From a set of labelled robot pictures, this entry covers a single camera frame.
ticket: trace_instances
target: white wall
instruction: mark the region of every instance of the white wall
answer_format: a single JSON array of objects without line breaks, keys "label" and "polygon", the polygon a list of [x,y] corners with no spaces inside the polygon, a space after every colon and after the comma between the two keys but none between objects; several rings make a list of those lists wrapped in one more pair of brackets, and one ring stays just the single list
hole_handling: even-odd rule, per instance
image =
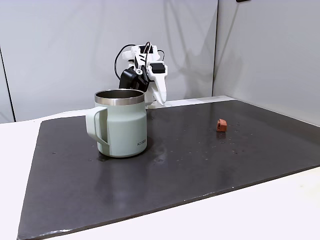
[{"label": "white wall", "polygon": [[213,95],[320,125],[320,1],[218,5]]},{"label": "white wall", "polygon": [[[126,44],[165,51],[167,99],[212,95],[218,0],[2,0],[0,44],[18,121],[91,108]],[[118,61],[118,72],[127,66]]]},{"label": "white wall", "polygon": [[0,56],[0,124],[14,121],[2,58]]}]

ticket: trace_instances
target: mug handle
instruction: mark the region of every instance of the mug handle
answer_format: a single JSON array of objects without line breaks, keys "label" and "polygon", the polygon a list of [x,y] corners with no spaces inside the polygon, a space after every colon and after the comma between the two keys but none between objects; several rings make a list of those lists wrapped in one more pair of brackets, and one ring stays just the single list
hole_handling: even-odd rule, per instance
[{"label": "mug handle", "polygon": [[89,109],[87,114],[85,115],[85,124],[86,124],[86,132],[91,138],[93,138],[100,144],[109,146],[109,144],[106,141],[102,140],[102,138],[97,135],[97,128],[96,128],[97,113],[100,113],[102,111],[107,111],[107,110],[108,109],[104,106],[96,106],[92,109]]}]

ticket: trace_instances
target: black cable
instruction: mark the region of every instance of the black cable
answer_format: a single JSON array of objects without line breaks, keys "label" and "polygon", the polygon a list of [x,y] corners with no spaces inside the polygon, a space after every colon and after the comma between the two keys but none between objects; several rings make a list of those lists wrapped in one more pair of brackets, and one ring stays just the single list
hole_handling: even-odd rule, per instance
[{"label": "black cable", "polygon": [[144,65],[145,65],[146,68],[147,68],[147,59],[148,59],[148,53],[150,52],[150,48],[151,48],[151,43],[148,41],[148,42],[145,44],[144,50],[143,50],[143,53],[144,53],[144,54],[146,53],[146,55],[145,55],[145,60],[144,60]]},{"label": "black cable", "polygon": [[125,45],[121,50],[120,52],[118,53],[118,55],[115,57],[115,60],[114,60],[114,73],[115,75],[117,76],[117,78],[120,80],[120,77],[117,73],[117,60],[118,60],[118,57],[119,55],[122,53],[122,51],[126,48],[126,47],[130,47],[130,46],[135,46],[135,44],[128,44],[128,45]]},{"label": "black cable", "polygon": [[162,50],[160,50],[160,49],[158,50],[158,52],[162,52],[162,53],[163,53],[162,61],[163,61],[163,60],[165,60],[165,52],[164,52],[164,51],[162,51]]},{"label": "black cable", "polygon": [[142,66],[141,66],[141,70],[142,70],[142,74],[143,74],[144,81],[148,82],[148,76],[147,76],[146,67],[142,65]]}]

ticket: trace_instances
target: white table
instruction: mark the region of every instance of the white table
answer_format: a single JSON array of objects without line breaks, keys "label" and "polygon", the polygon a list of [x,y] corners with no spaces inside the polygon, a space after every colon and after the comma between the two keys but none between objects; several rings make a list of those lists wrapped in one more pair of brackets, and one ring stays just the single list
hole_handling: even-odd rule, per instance
[{"label": "white table", "polygon": [[[169,101],[166,107],[232,100],[217,96]],[[83,116],[69,111],[0,124],[0,219],[2,240],[18,233],[40,123]],[[55,240],[94,239],[320,239],[320,167]]]}]

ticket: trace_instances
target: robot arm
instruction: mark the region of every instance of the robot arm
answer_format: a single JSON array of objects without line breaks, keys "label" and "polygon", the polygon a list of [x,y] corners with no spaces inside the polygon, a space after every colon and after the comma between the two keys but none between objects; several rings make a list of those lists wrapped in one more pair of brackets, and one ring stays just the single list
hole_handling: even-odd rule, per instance
[{"label": "robot arm", "polygon": [[153,98],[164,105],[167,100],[165,79],[168,66],[159,61],[157,46],[149,42],[133,45],[130,51],[122,53],[122,58],[129,62],[129,68],[121,74],[119,88],[144,91],[146,105],[152,104]]}]

